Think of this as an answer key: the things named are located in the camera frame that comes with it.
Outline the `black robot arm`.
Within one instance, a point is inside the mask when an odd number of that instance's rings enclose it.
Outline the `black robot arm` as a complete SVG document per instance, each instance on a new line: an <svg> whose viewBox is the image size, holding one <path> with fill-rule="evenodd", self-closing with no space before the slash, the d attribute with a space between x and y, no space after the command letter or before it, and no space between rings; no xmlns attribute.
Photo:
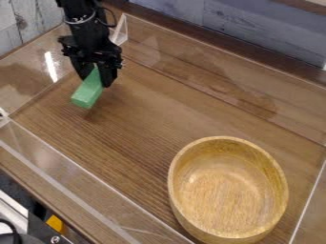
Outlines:
<svg viewBox="0 0 326 244"><path fill-rule="evenodd" d="M56 0L56 3L71 32L57 39L63 55L81 79L97 68L101 87L108 88L123 67L123 49L109 40L109 29L117 26L117 19L113 16L113 23L107 22L108 9L100 0Z"/></svg>

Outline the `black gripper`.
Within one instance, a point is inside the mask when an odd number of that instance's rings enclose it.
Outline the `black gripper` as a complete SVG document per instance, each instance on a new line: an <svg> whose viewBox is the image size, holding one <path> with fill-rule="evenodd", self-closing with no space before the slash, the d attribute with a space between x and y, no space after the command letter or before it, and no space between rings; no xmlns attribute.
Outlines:
<svg viewBox="0 0 326 244"><path fill-rule="evenodd" d="M108 88L117 78L117 70L123 67L123 50L109 40L108 24L101 13L81 13L65 16L71 35L60 36L57 41L63 45L63 55L84 80L97 66L100 83Z"/></svg>

